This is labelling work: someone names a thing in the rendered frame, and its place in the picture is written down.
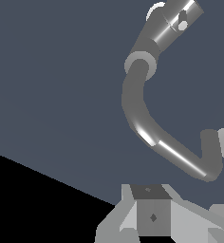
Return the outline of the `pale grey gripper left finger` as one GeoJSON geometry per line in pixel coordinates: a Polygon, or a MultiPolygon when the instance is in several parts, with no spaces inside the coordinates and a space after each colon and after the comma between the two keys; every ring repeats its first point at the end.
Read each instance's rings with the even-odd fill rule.
{"type": "Polygon", "coordinates": [[[224,243],[220,215],[183,200],[169,185],[121,187],[121,201],[99,224],[95,243],[224,243]]]}

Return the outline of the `grey metal faucet with spout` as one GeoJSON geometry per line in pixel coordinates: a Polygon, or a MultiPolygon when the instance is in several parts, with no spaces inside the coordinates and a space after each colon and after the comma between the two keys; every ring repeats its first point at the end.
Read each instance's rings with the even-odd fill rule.
{"type": "Polygon", "coordinates": [[[121,106],[130,128],[149,148],[191,177],[209,182],[217,179],[223,167],[218,132],[205,129],[200,133],[202,156],[198,157],[155,122],[143,99],[144,83],[155,74],[161,52],[202,13],[197,0],[166,0],[148,10],[124,62],[121,106]]]}

